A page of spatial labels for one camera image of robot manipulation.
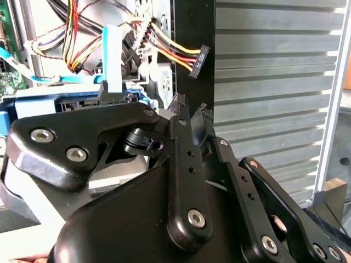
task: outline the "black connector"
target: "black connector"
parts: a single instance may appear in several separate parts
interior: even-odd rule
[[[205,60],[207,58],[209,50],[210,50],[210,48],[208,46],[202,45],[201,51],[196,58],[196,62],[193,65],[193,70],[189,74],[189,78],[197,79],[197,77],[202,69],[203,63],[205,62]]]
[[[74,73],[74,74],[79,74],[79,73],[81,73],[83,68],[84,68],[83,64],[79,63],[77,65],[76,69],[75,70],[71,70],[71,72]]]

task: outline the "green circuit board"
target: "green circuit board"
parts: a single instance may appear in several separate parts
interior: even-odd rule
[[[0,44],[15,58],[19,59],[19,52],[13,31],[10,11],[6,0],[0,0],[0,26],[4,37],[0,39]],[[19,89],[25,89],[26,85],[20,73],[15,71],[5,61],[0,59],[0,97],[11,95]]]

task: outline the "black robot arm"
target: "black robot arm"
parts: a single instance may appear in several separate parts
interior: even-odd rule
[[[9,160],[61,191],[149,157],[145,173],[68,219],[49,262],[346,262],[256,160],[237,160],[216,137],[210,111],[200,107],[190,119],[179,98],[170,119],[135,103],[13,123]],[[285,241],[271,215],[286,226]]]

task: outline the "gray panel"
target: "gray panel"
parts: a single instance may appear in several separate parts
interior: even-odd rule
[[[269,67],[269,66],[292,66],[292,65],[315,65],[331,64],[336,62],[336,56],[289,56],[273,58],[239,58],[229,59],[216,57],[214,68],[241,68],[241,67]]]
[[[332,71],[335,69],[334,64],[321,65],[302,65],[302,66],[279,66],[279,67],[255,67],[255,68],[234,68],[225,70],[215,70],[214,78],[240,78],[240,77],[257,77],[257,76],[276,76],[287,74],[306,74]]]
[[[289,179],[300,178],[317,171],[318,161],[299,162],[280,168],[269,169],[268,172],[277,182],[286,182]]]
[[[327,52],[338,50],[333,35],[216,35],[216,54]]]
[[[316,127],[324,124],[325,116],[325,112],[313,112],[261,121],[220,125],[215,127],[215,131],[217,136],[226,138],[228,141],[242,140],[266,134]]]
[[[327,107],[329,97],[329,95],[312,95],[218,105],[214,107],[214,119],[215,122],[228,122],[283,113],[316,110]]]
[[[295,191],[296,189],[301,188],[302,185],[306,185],[306,186],[314,185],[315,180],[316,180],[315,175],[306,175],[301,178],[289,179],[289,181],[282,182],[280,183],[280,185],[281,187],[283,187],[283,189],[286,192],[289,193],[289,192]]]
[[[317,157],[319,153],[320,145],[310,145],[284,151],[271,152],[259,157],[254,157],[265,169],[269,169],[270,167],[276,167],[279,165],[308,161],[311,158]]]
[[[332,12],[217,8],[216,29],[339,30],[343,18]]]
[[[311,129],[283,135],[272,134],[270,137],[232,142],[230,145],[235,149],[236,157],[241,158],[299,145],[312,144],[322,140],[322,137],[323,129]]]
[[[294,7],[345,7],[346,0],[217,0],[217,3],[287,5]]]
[[[303,207],[318,170],[346,0],[217,0],[214,123]]]
[[[311,199],[313,190],[302,190],[294,193],[290,193],[292,199],[295,200],[296,203],[301,204]]]
[[[332,76],[303,78],[266,79],[263,81],[244,81],[216,83],[214,100],[242,100],[267,96],[320,92],[330,89]]]

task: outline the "cable connector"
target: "cable connector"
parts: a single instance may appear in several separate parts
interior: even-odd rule
[[[208,46],[202,45],[201,51],[196,58],[196,62],[193,65],[193,70],[189,74],[189,78],[197,79],[209,51],[210,51],[210,48]]]

